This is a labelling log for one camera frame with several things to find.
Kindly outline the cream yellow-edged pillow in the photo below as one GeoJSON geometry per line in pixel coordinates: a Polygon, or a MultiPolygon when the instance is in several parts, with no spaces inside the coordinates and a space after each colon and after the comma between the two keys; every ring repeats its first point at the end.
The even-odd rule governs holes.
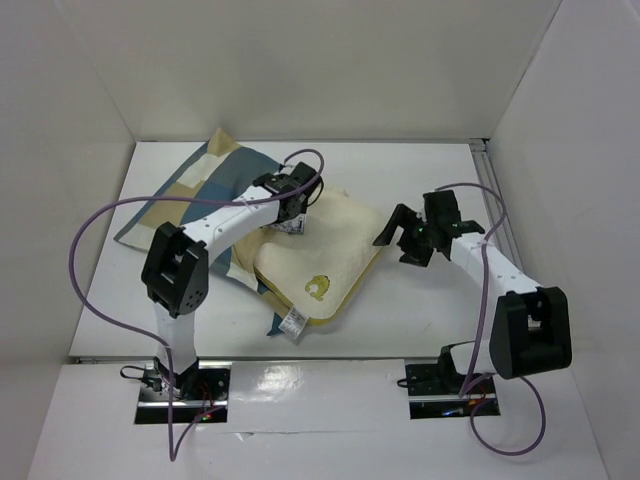
{"type": "Polygon", "coordinates": [[[328,189],[308,208],[303,233],[252,232],[254,273],[274,323],[292,308],[314,326],[333,321],[379,256],[373,241],[385,224],[379,210],[328,189]]]}

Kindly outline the blue beige striped pillowcase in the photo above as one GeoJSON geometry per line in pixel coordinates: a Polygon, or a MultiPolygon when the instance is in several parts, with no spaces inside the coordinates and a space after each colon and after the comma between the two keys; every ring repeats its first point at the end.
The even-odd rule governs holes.
{"type": "MultiPolygon", "coordinates": [[[[179,196],[207,200],[232,201],[263,174],[281,169],[281,163],[268,155],[241,145],[222,129],[202,144],[166,180],[156,192],[158,196],[179,196]]],[[[146,252],[155,230],[169,221],[182,225],[210,214],[219,207],[199,203],[148,201],[121,228],[113,240],[146,252]]],[[[253,255],[269,235],[258,230],[225,250],[211,264],[213,275],[236,281],[261,296],[273,309],[272,324],[267,335],[281,333],[279,326],[290,308],[255,274],[253,255]]]]}

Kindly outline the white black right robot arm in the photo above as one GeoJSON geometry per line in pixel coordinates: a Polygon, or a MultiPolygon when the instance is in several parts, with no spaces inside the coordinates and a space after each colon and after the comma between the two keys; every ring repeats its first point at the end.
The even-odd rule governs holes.
{"type": "Polygon", "coordinates": [[[483,377],[509,380],[569,367],[573,351],[563,290],[520,271],[491,242],[490,231],[463,219],[452,190],[426,193],[423,200],[421,211],[398,204],[373,243],[395,243],[401,262],[418,267],[440,253],[481,289],[476,336],[442,349],[440,387],[465,395],[483,377]]]}

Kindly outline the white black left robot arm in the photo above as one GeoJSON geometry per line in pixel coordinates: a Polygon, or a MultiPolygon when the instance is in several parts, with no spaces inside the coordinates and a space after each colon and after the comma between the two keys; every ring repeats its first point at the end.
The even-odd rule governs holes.
{"type": "Polygon", "coordinates": [[[320,174],[300,162],[259,176],[229,206],[183,226],[166,222],[156,229],[141,279],[162,340],[154,366],[172,397],[187,398],[197,387],[195,312],[208,294],[212,262],[254,231],[305,212],[321,183],[320,174]]]}

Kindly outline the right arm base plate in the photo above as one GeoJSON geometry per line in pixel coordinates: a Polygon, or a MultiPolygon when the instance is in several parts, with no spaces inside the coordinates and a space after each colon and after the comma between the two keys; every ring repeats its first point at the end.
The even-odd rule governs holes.
{"type": "Polygon", "coordinates": [[[408,360],[404,373],[396,381],[408,396],[412,420],[454,419],[470,417],[479,407],[478,416],[500,416],[496,387],[492,380],[459,395],[464,376],[446,373],[437,360],[408,360]]]}

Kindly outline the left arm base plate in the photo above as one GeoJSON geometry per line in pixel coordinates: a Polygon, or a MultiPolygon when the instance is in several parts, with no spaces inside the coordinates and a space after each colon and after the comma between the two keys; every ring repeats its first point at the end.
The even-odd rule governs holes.
{"type": "MultiPolygon", "coordinates": [[[[134,423],[136,425],[166,425],[169,388],[150,364],[126,365],[120,377],[139,386],[134,423]]],[[[231,380],[230,363],[201,362],[194,380],[182,391],[174,392],[173,420],[189,424],[197,415],[201,423],[226,423],[231,380]]]]}

